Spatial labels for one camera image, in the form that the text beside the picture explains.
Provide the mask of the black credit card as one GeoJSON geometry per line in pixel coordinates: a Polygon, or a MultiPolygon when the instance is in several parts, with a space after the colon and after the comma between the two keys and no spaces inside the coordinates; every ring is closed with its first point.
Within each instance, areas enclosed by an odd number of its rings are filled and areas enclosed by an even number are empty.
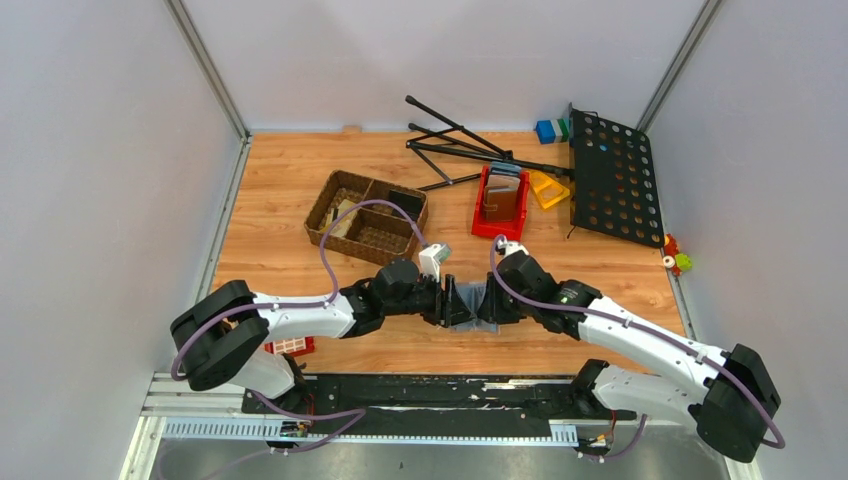
{"type": "Polygon", "coordinates": [[[424,207],[421,197],[398,190],[389,191],[388,201],[400,207],[413,221],[420,218],[424,207]]]}

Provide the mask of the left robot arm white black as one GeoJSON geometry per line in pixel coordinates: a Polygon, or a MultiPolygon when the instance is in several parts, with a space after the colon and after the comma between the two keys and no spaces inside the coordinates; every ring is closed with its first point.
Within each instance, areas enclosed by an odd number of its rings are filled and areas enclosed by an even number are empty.
{"type": "Polygon", "coordinates": [[[232,280],[172,322],[177,356],[171,376],[194,391],[240,385],[268,397],[279,411],[293,413],[305,403],[306,386],[292,361],[269,354],[263,344],[299,337],[360,337],[398,315],[419,315],[440,327],[474,318],[452,276],[438,280],[404,259],[323,296],[270,296],[232,280]]]}

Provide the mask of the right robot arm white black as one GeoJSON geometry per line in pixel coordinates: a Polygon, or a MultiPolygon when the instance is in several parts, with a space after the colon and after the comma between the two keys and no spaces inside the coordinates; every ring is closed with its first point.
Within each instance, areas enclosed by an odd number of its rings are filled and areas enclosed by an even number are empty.
{"type": "Polygon", "coordinates": [[[762,356],[736,344],[726,350],[692,340],[628,311],[577,280],[557,282],[519,243],[489,253],[496,290],[519,318],[554,334],[614,351],[647,368],[627,372],[590,361],[571,403],[584,417],[605,409],[632,410],[692,429],[714,451],[750,463],[786,439],[774,417],[781,398],[762,356]]]}

